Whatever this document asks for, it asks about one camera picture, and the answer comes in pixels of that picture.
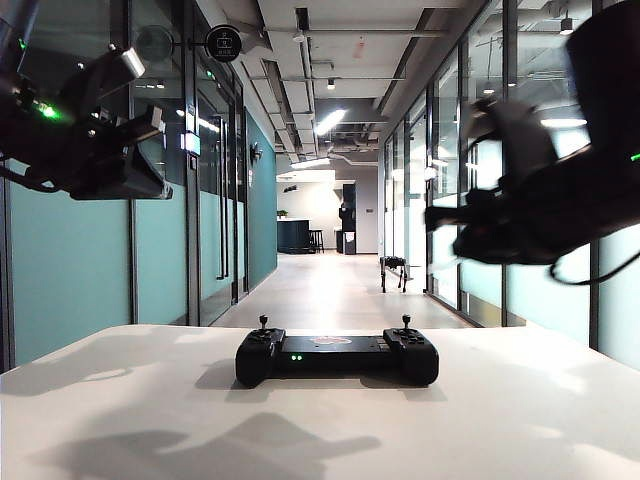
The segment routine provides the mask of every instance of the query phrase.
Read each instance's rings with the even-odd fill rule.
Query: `ceiling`
[[[407,81],[401,59],[446,36],[447,17],[464,2],[219,0],[243,40],[252,45],[261,35],[267,47],[245,51],[242,64],[278,133],[281,156],[297,162],[336,154],[356,167],[377,162],[385,98]],[[296,42],[299,29],[304,37]],[[338,108],[347,110],[341,123],[319,137],[316,126]]]

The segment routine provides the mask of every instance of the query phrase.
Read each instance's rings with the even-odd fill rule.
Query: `round sign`
[[[242,40],[238,29],[231,25],[218,25],[205,38],[207,53],[219,62],[232,62],[242,50]]]
[[[150,63],[163,62],[173,54],[173,36],[160,25],[142,27],[134,42],[140,58]]]

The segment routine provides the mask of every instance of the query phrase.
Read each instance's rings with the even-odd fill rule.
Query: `bar stool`
[[[318,253],[322,250],[324,253],[324,238],[322,237],[322,230],[309,230],[309,243],[313,253]]]

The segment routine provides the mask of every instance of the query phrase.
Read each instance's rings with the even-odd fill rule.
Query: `cable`
[[[0,162],[4,162],[8,157],[0,156]],[[14,172],[13,170],[0,165],[0,177],[4,177],[7,180],[15,182],[19,185],[22,185],[29,190],[35,190],[36,192],[42,193],[55,193],[60,191],[58,187],[46,187],[41,183],[34,182],[24,175],[20,175],[19,173]]]
[[[620,273],[622,270],[624,270],[625,268],[627,268],[629,265],[631,265],[633,262],[635,262],[638,258],[640,258],[640,251],[638,253],[636,253],[635,255],[633,255],[631,258],[629,258],[626,262],[624,262],[622,265],[620,265],[617,268],[614,268],[613,270],[611,270],[609,273],[607,273],[606,275],[602,275],[598,278],[594,278],[593,280],[583,280],[581,282],[570,282],[568,280],[563,280],[562,278],[558,278],[558,275],[556,273],[556,269],[558,268],[558,262],[560,261],[560,259],[556,260],[555,262],[553,262],[553,265],[551,265],[549,267],[549,275],[551,276],[551,278],[553,278],[556,282],[562,283],[563,285],[571,285],[571,286],[585,286],[585,285],[597,285],[603,282],[606,282],[607,280],[609,280],[610,278],[612,278],[613,276],[617,275],[618,273]]]

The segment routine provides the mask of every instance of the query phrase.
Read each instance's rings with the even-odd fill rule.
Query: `white table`
[[[425,331],[441,359],[427,389],[243,390],[246,333],[116,327],[2,375],[2,478],[640,478],[640,374],[560,335]]]

